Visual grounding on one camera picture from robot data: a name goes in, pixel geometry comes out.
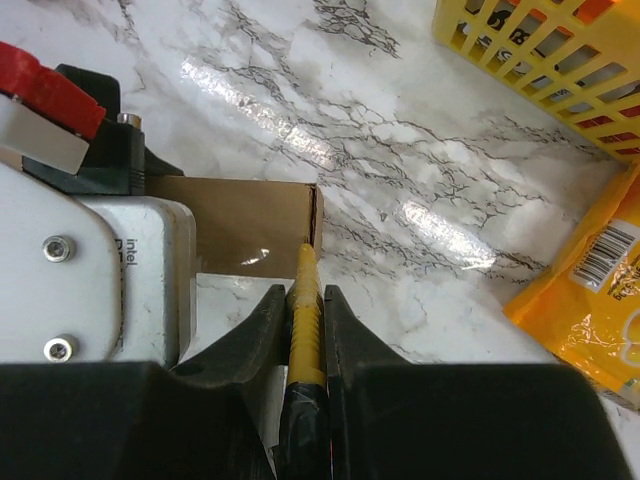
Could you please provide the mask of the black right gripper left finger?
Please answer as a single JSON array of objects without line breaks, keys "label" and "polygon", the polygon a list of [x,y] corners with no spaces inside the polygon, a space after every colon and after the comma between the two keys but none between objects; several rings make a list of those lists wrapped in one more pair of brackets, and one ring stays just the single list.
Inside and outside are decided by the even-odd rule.
[{"label": "black right gripper left finger", "polygon": [[1,369],[5,479],[270,479],[254,421],[276,366],[286,292],[172,368],[154,362]]}]

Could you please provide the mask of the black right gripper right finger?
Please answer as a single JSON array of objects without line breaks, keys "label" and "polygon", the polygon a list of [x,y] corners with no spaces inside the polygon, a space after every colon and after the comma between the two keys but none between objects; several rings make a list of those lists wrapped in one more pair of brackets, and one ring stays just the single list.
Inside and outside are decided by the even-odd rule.
[{"label": "black right gripper right finger", "polygon": [[558,364],[413,364],[325,290],[337,479],[627,479],[599,398]]}]

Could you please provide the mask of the yellow utility knife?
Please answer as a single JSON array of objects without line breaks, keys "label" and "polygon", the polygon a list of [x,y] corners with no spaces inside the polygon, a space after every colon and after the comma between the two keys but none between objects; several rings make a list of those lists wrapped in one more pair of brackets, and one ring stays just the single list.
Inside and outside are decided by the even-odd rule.
[{"label": "yellow utility knife", "polygon": [[323,306],[314,248],[298,252],[287,382],[279,428],[279,477],[328,479],[329,410],[323,354]]}]

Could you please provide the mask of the brown cardboard express box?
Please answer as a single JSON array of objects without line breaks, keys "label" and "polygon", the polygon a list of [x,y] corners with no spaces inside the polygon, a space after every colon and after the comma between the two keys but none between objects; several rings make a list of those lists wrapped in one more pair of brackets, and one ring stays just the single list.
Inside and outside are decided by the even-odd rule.
[{"label": "brown cardboard express box", "polygon": [[147,192],[192,212],[200,273],[292,279],[302,244],[321,255],[324,197],[316,184],[162,176],[147,180]]}]

